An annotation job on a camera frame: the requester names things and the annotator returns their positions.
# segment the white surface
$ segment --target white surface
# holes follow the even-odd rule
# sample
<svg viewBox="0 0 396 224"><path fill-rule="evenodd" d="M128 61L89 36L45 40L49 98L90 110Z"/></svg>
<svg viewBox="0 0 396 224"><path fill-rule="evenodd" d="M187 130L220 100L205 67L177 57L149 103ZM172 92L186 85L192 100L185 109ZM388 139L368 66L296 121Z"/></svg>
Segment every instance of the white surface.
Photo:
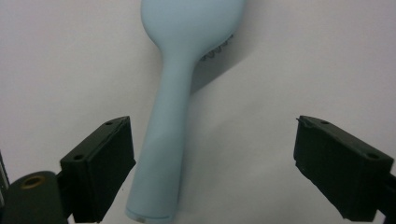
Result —
<svg viewBox="0 0 396 224"><path fill-rule="evenodd" d="M139 5L0 3L11 181L59 172L83 138L126 115L138 158L161 70ZM248 1L233 43L196 71L175 223L348 223L295 168L295 118L326 119L396 158L395 11L392 0ZM103 223L133 223L123 214L133 175Z"/></svg>

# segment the brush head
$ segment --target brush head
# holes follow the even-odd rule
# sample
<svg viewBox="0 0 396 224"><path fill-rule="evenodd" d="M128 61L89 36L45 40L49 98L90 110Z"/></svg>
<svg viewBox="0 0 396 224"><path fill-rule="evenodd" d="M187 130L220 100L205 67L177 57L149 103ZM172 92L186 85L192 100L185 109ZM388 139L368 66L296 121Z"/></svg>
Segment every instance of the brush head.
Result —
<svg viewBox="0 0 396 224"><path fill-rule="evenodd" d="M235 32L245 0L144 0L142 22L164 57L198 62Z"/></svg>

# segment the light blue handle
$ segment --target light blue handle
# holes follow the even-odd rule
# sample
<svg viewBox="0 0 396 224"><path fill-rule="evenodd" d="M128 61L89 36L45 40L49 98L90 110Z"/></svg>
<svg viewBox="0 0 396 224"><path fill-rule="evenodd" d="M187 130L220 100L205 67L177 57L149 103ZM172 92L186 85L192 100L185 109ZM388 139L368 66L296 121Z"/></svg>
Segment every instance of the light blue handle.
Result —
<svg viewBox="0 0 396 224"><path fill-rule="evenodd" d="M194 63L181 60L185 61L181 57L164 61L161 86L127 203L127 215L145 223L166 223L177 209L194 67Z"/></svg>

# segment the black plastic part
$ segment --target black plastic part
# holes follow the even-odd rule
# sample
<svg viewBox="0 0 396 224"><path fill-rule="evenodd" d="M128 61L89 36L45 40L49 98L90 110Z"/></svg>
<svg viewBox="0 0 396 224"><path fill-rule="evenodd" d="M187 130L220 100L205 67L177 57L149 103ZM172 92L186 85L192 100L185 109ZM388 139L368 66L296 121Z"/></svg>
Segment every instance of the black plastic part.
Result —
<svg viewBox="0 0 396 224"><path fill-rule="evenodd" d="M61 159L65 214L76 222L102 221L134 165L129 117L104 123Z"/></svg>
<svg viewBox="0 0 396 224"><path fill-rule="evenodd" d="M4 205L6 203L6 191L9 187L6 167L3 163L3 157L0 152L0 220L3 216Z"/></svg>
<svg viewBox="0 0 396 224"><path fill-rule="evenodd" d="M387 217L385 223L396 224L396 177L389 175L381 190L378 209Z"/></svg>
<svg viewBox="0 0 396 224"><path fill-rule="evenodd" d="M322 119L298 118L296 166L343 218L373 221L393 158Z"/></svg>
<svg viewBox="0 0 396 224"><path fill-rule="evenodd" d="M9 187L2 224L27 223L67 223L54 173L33 173Z"/></svg>

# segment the hair brush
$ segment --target hair brush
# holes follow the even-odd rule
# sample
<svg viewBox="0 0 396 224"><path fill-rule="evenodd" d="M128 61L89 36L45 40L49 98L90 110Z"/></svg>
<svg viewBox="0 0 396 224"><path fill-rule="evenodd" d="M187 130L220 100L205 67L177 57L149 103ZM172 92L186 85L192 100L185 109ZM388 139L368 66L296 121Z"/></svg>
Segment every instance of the hair brush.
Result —
<svg viewBox="0 0 396 224"><path fill-rule="evenodd" d="M142 1L142 22L161 51L163 70L126 206L131 219L172 220L194 67L233 35L244 6L245 0Z"/></svg>

